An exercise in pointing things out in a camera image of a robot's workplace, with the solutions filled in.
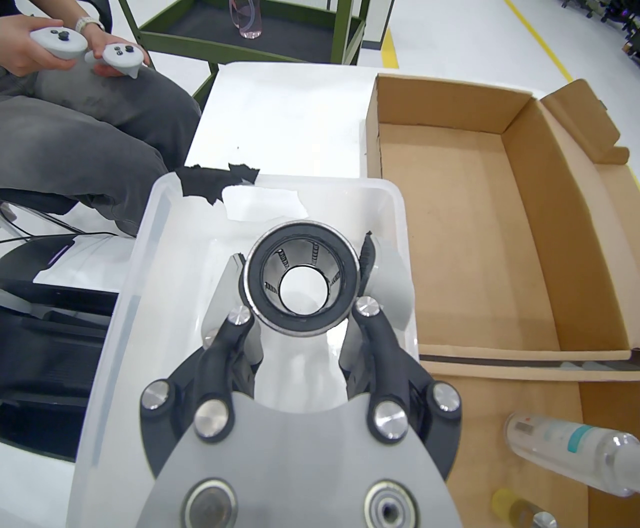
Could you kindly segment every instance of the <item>floor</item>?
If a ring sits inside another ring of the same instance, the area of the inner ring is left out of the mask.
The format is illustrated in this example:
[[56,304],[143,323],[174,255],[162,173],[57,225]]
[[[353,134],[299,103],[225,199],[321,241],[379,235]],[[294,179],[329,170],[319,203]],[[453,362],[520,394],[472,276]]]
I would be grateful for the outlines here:
[[[38,13],[28,0],[17,3],[27,14]],[[172,0],[129,0],[139,24],[170,3]],[[555,54],[560,68],[509,4]],[[620,128],[620,144],[630,147],[631,167],[640,174],[640,104],[636,104],[640,103],[636,89],[640,67],[621,51],[625,39],[619,24],[602,24],[597,16],[587,19],[578,8],[562,9],[560,4],[559,0],[458,0],[452,8],[451,3],[436,0],[396,0],[389,22],[390,40],[385,42],[387,60],[380,51],[363,49],[358,64],[389,66],[391,54],[401,72],[506,84],[537,95],[552,92],[572,78],[586,78]],[[111,5],[114,33],[132,39],[118,1],[111,0]],[[152,57],[160,72],[189,93],[209,75],[202,61],[158,53]],[[86,230],[115,227],[95,211],[80,207],[70,213],[69,220],[76,225],[80,222]],[[18,224],[42,234],[57,231],[20,212]],[[0,254],[11,246],[4,244]]]

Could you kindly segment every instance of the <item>hand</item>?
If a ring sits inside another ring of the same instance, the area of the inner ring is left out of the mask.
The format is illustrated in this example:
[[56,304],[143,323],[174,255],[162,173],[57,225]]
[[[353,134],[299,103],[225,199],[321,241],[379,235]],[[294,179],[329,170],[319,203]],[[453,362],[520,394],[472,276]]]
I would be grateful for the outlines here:
[[[144,62],[147,66],[149,66],[150,59],[148,53],[145,50],[143,50],[137,44],[129,42],[128,40],[120,38],[119,36],[113,36],[109,33],[105,33],[97,24],[88,24],[84,27],[82,34],[86,38],[86,41],[89,43],[89,49],[93,51],[93,56],[97,59],[102,58],[104,48],[108,44],[133,44],[134,46],[139,47],[142,50],[142,54],[145,56]],[[98,63],[93,67],[93,71],[102,77],[123,76],[122,73],[109,66],[108,64]]]
[[62,20],[14,15],[0,17],[0,66],[18,77],[40,70],[69,70],[76,61],[53,56],[31,38],[42,28],[60,28]]

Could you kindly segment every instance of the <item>cardboard box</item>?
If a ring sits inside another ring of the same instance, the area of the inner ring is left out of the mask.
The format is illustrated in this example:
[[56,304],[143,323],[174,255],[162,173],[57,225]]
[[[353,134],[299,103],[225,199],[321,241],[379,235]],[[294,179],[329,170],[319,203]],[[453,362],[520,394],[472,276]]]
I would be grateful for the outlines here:
[[639,526],[637,498],[502,439],[517,409],[640,435],[640,192],[602,103],[585,81],[538,101],[379,76],[366,127],[369,177],[405,200],[422,364],[463,397],[448,484],[465,526],[500,526],[503,486],[563,527]]

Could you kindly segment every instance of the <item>white bracelet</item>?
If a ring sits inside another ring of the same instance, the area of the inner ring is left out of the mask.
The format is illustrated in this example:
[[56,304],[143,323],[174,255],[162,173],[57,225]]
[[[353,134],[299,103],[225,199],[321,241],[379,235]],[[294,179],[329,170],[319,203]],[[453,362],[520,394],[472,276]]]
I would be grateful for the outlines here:
[[79,19],[76,22],[76,33],[80,33],[82,34],[82,30],[88,25],[88,24],[98,24],[98,26],[100,26],[101,30],[104,31],[104,26],[102,25],[102,22],[94,19],[93,17],[82,17],[81,19]]

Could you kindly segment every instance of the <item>black rubber ring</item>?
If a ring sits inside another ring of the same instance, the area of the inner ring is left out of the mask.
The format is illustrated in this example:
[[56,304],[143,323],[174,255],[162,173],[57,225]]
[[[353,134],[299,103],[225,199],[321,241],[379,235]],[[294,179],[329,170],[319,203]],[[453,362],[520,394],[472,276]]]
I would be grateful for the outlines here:
[[[263,288],[267,260],[285,242],[295,239],[321,245],[335,259],[340,272],[340,290],[335,303],[310,315],[280,310],[269,300]],[[252,298],[262,317],[288,332],[313,333],[335,326],[348,316],[360,285],[360,271],[351,248],[333,231],[315,223],[292,223],[276,229],[256,247],[247,266],[249,292],[245,294]]]

